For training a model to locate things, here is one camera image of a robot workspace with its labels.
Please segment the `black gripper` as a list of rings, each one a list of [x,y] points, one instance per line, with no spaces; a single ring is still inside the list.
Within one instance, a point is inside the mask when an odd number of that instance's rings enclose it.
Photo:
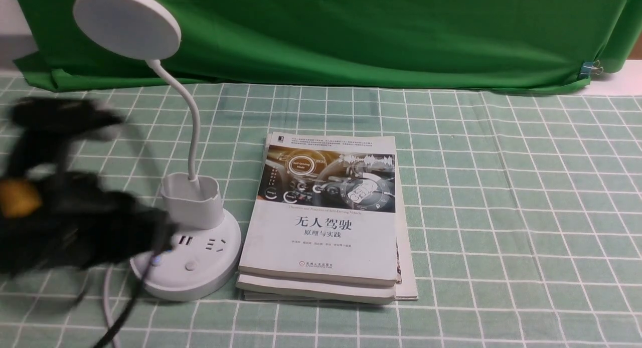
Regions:
[[[96,175],[74,173],[69,186],[90,200],[68,213],[52,209],[48,179],[35,181],[46,197],[30,215],[2,216],[1,271],[15,277],[60,267],[86,270],[138,254],[158,256],[174,247],[177,224],[167,211],[150,210],[125,191],[106,191]]]

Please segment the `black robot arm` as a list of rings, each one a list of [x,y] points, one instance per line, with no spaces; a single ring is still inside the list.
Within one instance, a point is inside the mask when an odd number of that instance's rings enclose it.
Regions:
[[[115,138],[124,118],[94,99],[25,97],[8,117],[22,131],[2,172],[2,274],[118,264],[174,248],[178,225],[134,194],[70,170],[73,144]]]

